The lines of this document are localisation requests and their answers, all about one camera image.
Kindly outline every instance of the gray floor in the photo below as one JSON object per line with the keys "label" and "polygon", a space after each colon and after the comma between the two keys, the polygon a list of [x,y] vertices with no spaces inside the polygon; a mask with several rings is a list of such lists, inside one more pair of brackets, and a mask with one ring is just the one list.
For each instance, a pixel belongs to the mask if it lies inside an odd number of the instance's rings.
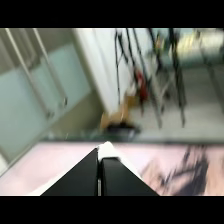
{"label": "gray floor", "polygon": [[[217,66],[215,71],[220,86],[224,86],[224,66]],[[224,114],[208,71],[206,68],[200,68],[185,70],[183,73],[187,95],[185,127],[182,128],[180,111],[173,100],[166,102],[161,129],[158,128],[152,107],[148,105],[143,117],[139,108],[131,111],[133,121],[142,127],[142,133],[138,138],[224,141]]]}

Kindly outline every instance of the floor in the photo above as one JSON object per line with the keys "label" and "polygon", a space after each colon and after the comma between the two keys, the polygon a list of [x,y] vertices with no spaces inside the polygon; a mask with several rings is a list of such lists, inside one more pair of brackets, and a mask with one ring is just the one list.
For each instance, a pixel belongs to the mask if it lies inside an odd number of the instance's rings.
{"label": "floor", "polygon": [[[215,71],[220,86],[224,86],[224,66],[217,66]],[[224,114],[207,70],[191,69],[183,74],[187,96],[185,127],[181,125],[180,111],[172,99],[166,102],[161,129],[158,128],[152,106],[146,106],[143,116],[139,108],[133,109],[132,118],[142,127],[142,133],[138,136],[140,140],[223,141]]]}

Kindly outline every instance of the white wall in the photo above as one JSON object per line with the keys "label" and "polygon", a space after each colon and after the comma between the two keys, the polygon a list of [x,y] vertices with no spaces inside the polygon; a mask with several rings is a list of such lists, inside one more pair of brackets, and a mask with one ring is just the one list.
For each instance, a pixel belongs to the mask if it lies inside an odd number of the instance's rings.
{"label": "white wall", "polygon": [[[125,28],[119,28],[126,38]],[[141,45],[142,54],[151,48],[151,41],[145,28],[136,28],[138,39]],[[77,28],[77,36],[82,45],[84,54],[92,70],[95,84],[98,88],[105,110],[113,113],[118,109],[117,76],[115,66],[115,28]],[[132,42],[133,54],[139,61],[136,44],[132,29],[129,28],[130,39]],[[121,98],[129,86],[131,74],[124,62],[119,66]]]}

